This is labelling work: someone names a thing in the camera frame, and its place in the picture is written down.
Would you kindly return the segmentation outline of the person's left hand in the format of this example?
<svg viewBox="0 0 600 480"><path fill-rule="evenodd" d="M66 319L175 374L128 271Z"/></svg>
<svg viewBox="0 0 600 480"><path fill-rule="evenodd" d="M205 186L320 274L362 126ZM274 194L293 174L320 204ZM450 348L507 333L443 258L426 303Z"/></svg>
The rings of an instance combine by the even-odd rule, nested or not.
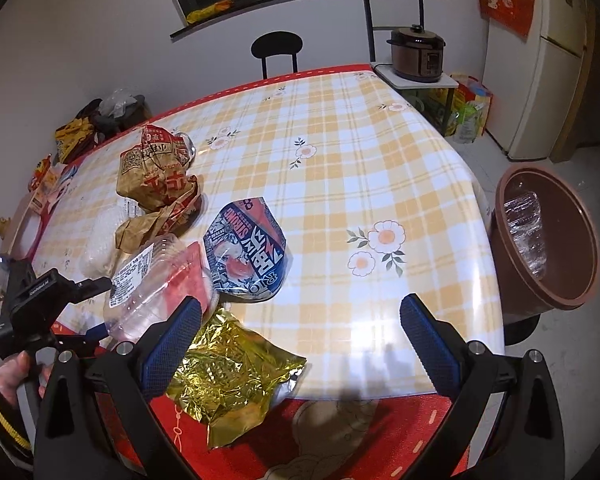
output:
<svg viewBox="0 0 600 480"><path fill-rule="evenodd" d="M31 368L34 368L35 374L43 377L43 385L38 387L38 394L44 396L46 382L53 370L51 365L38 368L35 360L25 351L10 356L0 365L0 395L12 408L18 408L17 390L29 377Z"/></svg>

